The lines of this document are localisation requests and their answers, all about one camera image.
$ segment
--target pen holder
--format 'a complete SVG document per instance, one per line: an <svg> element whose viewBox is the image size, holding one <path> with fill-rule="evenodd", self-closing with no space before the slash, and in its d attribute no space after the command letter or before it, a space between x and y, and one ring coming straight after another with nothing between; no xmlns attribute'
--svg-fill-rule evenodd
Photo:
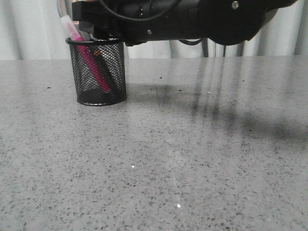
<svg viewBox="0 0 308 231"><path fill-rule="evenodd" d="M70 46L77 101L105 106L126 99L124 47L119 40L72 41Z"/></svg>

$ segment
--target wire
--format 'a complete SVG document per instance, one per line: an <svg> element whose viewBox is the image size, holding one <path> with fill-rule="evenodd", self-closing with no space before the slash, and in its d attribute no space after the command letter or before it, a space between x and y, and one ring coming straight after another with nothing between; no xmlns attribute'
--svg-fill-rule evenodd
<svg viewBox="0 0 308 231"><path fill-rule="evenodd" d="M195 46L198 45L200 42L202 42L202 39L198 39L197 41L188 41L188 40L179 40L181 43L184 43L185 45L189 45L189 46Z"/></svg>
<svg viewBox="0 0 308 231"><path fill-rule="evenodd" d="M65 1L64 0L57 0L57 8L60 18L67 15Z"/></svg>
<svg viewBox="0 0 308 231"><path fill-rule="evenodd" d="M127 22L146 22L146 21L151 21L153 19L159 18L161 16L163 16L164 14L168 13L169 11L171 11L174 7L176 7L182 0L174 0L174 2L166 9L164 9L163 11L161 11L160 13L147 17L147 18L131 18L131 17L127 17L124 15L120 15L116 12L114 12L113 10L111 10L105 3L105 0L99 0L99 3L101 4L101 6L108 12L110 13L112 16L116 17L117 19L123 20L123 21L127 21Z"/></svg>

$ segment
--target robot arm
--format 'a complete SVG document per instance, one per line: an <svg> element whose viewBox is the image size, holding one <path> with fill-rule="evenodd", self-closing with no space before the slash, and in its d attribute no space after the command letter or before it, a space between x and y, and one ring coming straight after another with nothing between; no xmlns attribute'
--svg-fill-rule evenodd
<svg viewBox="0 0 308 231"><path fill-rule="evenodd" d="M296 1L98 0L75 2L72 9L73 20L91 23L98 39L117 38L127 45L137 45L147 41L210 38L221 45L234 45L252 39L278 8ZM165 9L169 10L147 20ZM141 20L125 20L117 15Z"/></svg>

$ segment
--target pink marker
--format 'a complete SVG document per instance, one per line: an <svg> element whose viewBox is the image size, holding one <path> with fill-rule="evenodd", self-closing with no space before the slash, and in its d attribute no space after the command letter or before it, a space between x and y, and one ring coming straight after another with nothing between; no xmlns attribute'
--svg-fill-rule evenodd
<svg viewBox="0 0 308 231"><path fill-rule="evenodd" d="M64 28L69 33L70 38L73 41L84 41L84 39L79 34L79 32L77 31L76 27L74 26L71 18L68 15L62 17L61 22L62 22ZM88 47L82 46L82 45L77 45L77 49L78 49L78 52L81 54L84 62L88 66L89 70L94 75L95 80L97 81L100 88L106 93L109 92L111 90L110 86L106 82L104 76L100 73L99 67L97 66L95 59L94 59L93 55L91 54L91 52L89 51Z"/></svg>

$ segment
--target curtain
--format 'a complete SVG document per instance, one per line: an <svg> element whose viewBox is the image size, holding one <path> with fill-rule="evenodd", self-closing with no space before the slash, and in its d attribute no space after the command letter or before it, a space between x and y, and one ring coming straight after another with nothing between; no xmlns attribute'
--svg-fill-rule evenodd
<svg viewBox="0 0 308 231"><path fill-rule="evenodd" d="M0 0L0 60L69 59L56 0ZM308 0L279 9L251 40L221 46L204 39L196 46L178 41L125 47L129 58L222 57L308 54Z"/></svg>

